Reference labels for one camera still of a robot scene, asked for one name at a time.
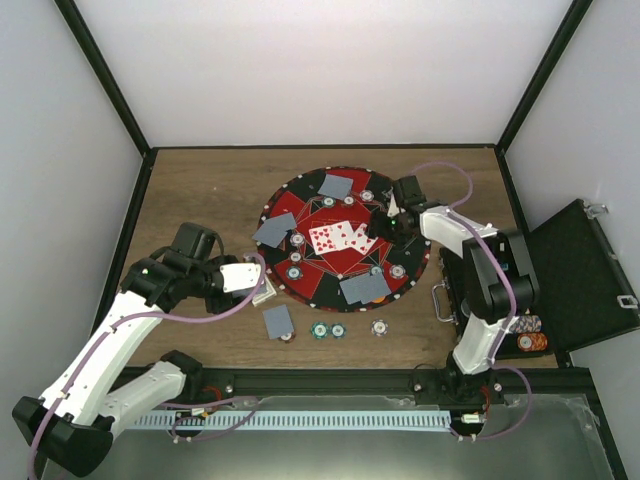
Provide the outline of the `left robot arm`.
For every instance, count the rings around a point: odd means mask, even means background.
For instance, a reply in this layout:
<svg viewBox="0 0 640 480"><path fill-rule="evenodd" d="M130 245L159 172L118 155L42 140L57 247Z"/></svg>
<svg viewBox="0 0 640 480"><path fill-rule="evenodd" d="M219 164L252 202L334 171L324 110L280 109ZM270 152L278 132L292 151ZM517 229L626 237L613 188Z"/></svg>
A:
<svg viewBox="0 0 640 480"><path fill-rule="evenodd" d="M114 383L158 325L185 320L172 312L181 301L204 301L208 314L202 324L225 319L251 302L265 280L264 258L212 256L212 249L222 246L217 232L181 224L170 245L130 267L104 320L64 373L39 397L17 402L12 417L30 447L28 478L38 476L38 456L84 477L138 418L165 403L184 408L203 395L201 363L179 351L163 355L120 388Z"/></svg>

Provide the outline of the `brown poker chip stack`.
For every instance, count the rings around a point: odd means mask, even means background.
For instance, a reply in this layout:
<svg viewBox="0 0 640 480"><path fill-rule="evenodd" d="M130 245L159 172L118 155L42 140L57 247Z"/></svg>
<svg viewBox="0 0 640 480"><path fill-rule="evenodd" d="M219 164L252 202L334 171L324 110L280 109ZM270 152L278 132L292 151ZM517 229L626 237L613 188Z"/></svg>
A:
<svg viewBox="0 0 640 480"><path fill-rule="evenodd" d="M284 343L290 343L295 339L295 333L291 332L285 335L282 335L279 337L280 341L283 341Z"/></svg>

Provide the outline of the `blue playing card deck box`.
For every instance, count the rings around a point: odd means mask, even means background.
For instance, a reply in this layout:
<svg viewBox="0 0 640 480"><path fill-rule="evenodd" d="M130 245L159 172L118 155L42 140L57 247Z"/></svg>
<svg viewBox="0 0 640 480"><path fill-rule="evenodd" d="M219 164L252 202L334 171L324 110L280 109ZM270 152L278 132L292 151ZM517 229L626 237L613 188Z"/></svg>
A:
<svg viewBox="0 0 640 480"><path fill-rule="evenodd" d="M265 278L257 293L252 298L252 304L257 307L258 305L266 302L267 300L275 297L277 292L268 278Z"/></svg>

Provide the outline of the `teal poker chip stack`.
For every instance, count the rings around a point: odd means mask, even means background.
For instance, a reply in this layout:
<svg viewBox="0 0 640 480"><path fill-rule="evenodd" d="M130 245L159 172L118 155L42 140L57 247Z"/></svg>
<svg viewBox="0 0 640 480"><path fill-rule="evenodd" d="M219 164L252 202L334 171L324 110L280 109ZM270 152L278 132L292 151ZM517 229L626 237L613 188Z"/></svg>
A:
<svg viewBox="0 0 640 480"><path fill-rule="evenodd" d="M329 333L330 329L324 322L316 322L312 325L310 332L315 339L324 339Z"/></svg>

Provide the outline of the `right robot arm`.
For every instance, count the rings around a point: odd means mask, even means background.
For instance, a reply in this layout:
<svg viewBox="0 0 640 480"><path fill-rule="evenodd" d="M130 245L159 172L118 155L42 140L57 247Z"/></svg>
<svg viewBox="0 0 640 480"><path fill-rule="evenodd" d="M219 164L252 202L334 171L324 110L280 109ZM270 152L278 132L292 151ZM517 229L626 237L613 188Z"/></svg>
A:
<svg viewBox="0 0 640 480"><path fill-rule="evenodd" d="M472 399L510 327L539 297L540 287L523 234L460 216L449 206L394 207L375 212L370 237L398 243L420 235L456 254L465 268L470 316L444 368L444 389L458 403Z"/></svg>

